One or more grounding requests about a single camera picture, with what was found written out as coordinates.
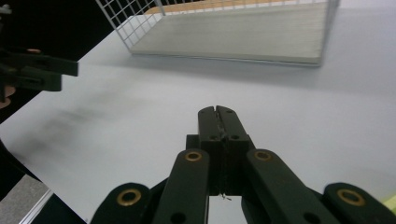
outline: screw hole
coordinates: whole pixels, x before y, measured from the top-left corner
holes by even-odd
[[[171,216],[171,222],[173,224],[181,224],[184,223],[186,221],[186,216],[182,213],[174,213]]]
[[[136,194],[134,192],[128,192],[122,196],[124,201],[133,201],[136,198]]]
[[[364,206],[366,204],[364,198],[355,190],[339,189],[337,190],[337,195],[345,203],[349,203],[354,206]]]
[[[307,222],[312,223],[312,224],[319,224],[320,223],[320,218],[312,213],[305,213],[304,218]]]
[[[265,151],[257,151],[256,153],[254,153],[254,156],[256,157],[256,159],[261,161],[269,161],[272,159],[271,154]]]
[[[126,189],[117,197],[117,203],[122,206],[131,206],[141,199],[142,194],[138,189]]]
[[[199,152],[189,152],[186,154],[186,160],[188,161],[199,161],[202,158],[201,153]]]

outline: black linkage arm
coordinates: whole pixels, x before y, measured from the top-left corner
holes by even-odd
[[[209,195],[242,196],[248,224],[395,224],[387,207],[355,186],[324,194],[307,188],[274,152],[256,149],[236,113],[210,106],[198,113],[168,179],[148,189],[125,184],[110,192],[92,224],[206,224]]]
[[[62,74],[76,77],[78,63],[53,58],[36,49],[0,49],[0,101],[5,86],[37,91],[61,91]]]

